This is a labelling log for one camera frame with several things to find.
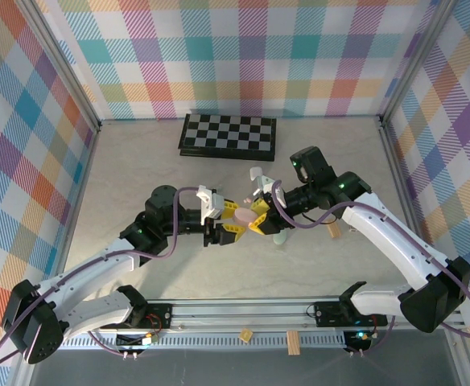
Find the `pink earbud charging case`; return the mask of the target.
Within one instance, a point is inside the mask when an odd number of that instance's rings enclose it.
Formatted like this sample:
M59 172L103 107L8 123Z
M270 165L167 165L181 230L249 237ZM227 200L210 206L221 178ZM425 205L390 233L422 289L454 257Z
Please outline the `pink earbud charging case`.
M258 218L258 214L247 207L238 207L234 211L232 218L236 224L247 227Z

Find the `black silver chessboard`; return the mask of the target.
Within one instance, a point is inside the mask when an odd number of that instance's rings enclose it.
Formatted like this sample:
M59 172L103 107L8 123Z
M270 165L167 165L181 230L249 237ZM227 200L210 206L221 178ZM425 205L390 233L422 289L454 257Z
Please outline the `black silver chessboard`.
M277 120L268 117L235 117L187 114L179 140L179 154L273 162Z

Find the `long wooden block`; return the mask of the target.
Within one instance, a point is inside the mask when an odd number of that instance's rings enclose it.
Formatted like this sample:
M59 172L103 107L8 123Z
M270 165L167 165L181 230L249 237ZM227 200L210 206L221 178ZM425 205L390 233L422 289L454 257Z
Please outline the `long wooden block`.
M300 338L298 331L287 331L287 353L288 355L295 356L300 355Z

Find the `black left control box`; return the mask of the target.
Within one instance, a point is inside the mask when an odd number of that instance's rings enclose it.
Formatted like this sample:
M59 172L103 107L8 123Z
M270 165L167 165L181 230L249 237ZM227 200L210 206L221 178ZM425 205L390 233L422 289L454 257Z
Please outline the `black left control box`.
M159 341L159 335L156 333L146 333L144 335L120 335L115 337L115 347L138 350L140 347L150 346Z

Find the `black control box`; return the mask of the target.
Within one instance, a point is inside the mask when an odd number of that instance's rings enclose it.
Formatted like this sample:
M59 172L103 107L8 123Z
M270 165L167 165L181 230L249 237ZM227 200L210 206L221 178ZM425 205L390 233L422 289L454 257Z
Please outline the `black control box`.
M138 350L140 347L150 346L159 341L159 335L156 333L146 333L144 335L120 335L115 337L115 347Z
M374 330L345 331L345 350L348 353L356 354L369 350L373 345Z

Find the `black right control box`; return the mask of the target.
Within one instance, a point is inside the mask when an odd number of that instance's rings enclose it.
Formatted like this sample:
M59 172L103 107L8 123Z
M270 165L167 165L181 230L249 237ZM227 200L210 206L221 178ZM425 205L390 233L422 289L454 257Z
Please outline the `black right control box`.
M374 330L345 331L345 350L348 353L356 354L369 350L373 345Z

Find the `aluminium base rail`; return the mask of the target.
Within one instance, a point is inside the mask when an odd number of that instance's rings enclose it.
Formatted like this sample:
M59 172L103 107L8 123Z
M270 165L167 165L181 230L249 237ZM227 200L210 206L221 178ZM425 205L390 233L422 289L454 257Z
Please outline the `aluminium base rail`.
M146 300L133 295L113 292L110 295L68 306L55 300L47 301L50 314L56 317L63 337L70 339L90 330L148 331L144 321L147 304L170 303L173 306L168 332L235 332L248 328L253 331L284 331L305 329L372 330L382 329L391 322L410 328L402 316L381 311L388 319L382 327L317 327L314 317L315 302L337 302L335 298L308 299L199 299Z

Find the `aluminium left floor rail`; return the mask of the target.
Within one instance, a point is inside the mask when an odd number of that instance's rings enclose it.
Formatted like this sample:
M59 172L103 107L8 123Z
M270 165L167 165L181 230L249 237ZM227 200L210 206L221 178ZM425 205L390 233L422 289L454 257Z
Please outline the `aluminium left floor rail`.
M81 176L78 180L78 190L74 195L74 200L72 201L72 206L69 211L68 222L64 228L63 238L61 240L62 243L57 249L56 257L51 266L51 271L47 275L48 278L58 276L65 269L102 126L102 123L99 122L99 126L93 131L89 152L87 153L84 168L82 169Z

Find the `aluminium floor rail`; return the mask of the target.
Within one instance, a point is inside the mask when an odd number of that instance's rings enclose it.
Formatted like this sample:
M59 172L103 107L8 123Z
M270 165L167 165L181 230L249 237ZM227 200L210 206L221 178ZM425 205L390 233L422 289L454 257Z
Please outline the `aluminium floor rail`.
M400 247L393 254L392 262L405 277L413 290L420 290L427 286L441 270L433 264L438 260L445 263L445 255L436 251L429 242L424 240L420 223L416 216L413 200L406 185L406 176L397 156L390 131L380 117L375 118L377 135L384 153L384 164L391 177L392 190L398 205L385 204L386 210L397 219L398 223L392 227L393 240L400 242Z
M84 168L82 169L81 176L78 180L78 190L74 195L74 200L72 201L72 206L69 211L68 222L64 228L63 238L61 240L62 243L57 249L56 257L51 266L51 271L47 275L48 278L58 276L65 269L102 126L102 123L99 122L99 126L93 131L89 152L87 153Z

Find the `aluminium right floor rail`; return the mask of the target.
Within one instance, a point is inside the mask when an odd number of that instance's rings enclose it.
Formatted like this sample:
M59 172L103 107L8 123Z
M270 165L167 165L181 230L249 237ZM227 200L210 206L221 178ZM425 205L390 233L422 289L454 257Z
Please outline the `aluminium right floor rail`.
M441 270L433 264L438 260L445 263L445 255L436 251L429 242L424 240L420 223L416 216L413 200L406 185L406 176L397 156L390 131L380 117L375 118L377 135L384 153L384 164L391 177L392 190L398 205L385 204L386 210L397 219L398 223L392 227L393 240L400 242L400 247L393 254L392 262L405 277L413 290L420 290L427 286Z

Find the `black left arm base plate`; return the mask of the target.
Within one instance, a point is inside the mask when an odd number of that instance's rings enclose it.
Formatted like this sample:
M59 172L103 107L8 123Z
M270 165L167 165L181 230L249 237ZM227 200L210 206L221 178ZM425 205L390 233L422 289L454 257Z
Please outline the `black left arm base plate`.
M148 303L144 318L148 322L148 329L156 334L168 330L171 327L172 309L170 303Z

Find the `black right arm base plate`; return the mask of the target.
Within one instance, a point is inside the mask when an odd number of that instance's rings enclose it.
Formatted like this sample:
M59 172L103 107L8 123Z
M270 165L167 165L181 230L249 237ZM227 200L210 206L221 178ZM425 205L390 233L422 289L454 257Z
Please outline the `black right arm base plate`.
M382 327L388 325L383 314L363 315L347 302L315 302L317 327Z

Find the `aluminium right corner post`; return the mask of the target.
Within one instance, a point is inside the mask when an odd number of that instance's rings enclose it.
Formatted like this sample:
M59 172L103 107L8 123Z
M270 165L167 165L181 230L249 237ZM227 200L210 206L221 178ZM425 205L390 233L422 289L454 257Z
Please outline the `aluminium right corner post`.
M405 98L457 2L458 0L429 1L412 37L407 40L408 46L381 103L378 116L383 126L388 125Z

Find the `aluminium corner post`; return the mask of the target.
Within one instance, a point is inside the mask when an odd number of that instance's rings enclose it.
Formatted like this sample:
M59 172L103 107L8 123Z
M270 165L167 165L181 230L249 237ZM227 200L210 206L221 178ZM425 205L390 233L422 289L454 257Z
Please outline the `aluminium corner post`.
M29 27L34 31L36 38L52 62L56 72L61 76L85 120L93 127L95 133L100 132L101 120L72 70L71 64L68 62L52 29L39 9L36 0L14 0L14 2L27 20Z
M405 98L457 2L458 0L429 1L412 37L407 40L408 46L381 103L378 116L383 126L388 125Z

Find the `aluminium left corner post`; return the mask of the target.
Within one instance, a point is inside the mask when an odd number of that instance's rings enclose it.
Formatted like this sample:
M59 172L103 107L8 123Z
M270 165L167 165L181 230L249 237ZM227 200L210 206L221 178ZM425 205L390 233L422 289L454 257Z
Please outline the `aluminium left corner post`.
M52 29L39 9L36 0L14 0L14 2L27 20L29 27L34 31L36 38L52 62L56 72L61 76L85 120L93 127L95 133L100 132L101 120L72 70L71 64L68 62Z

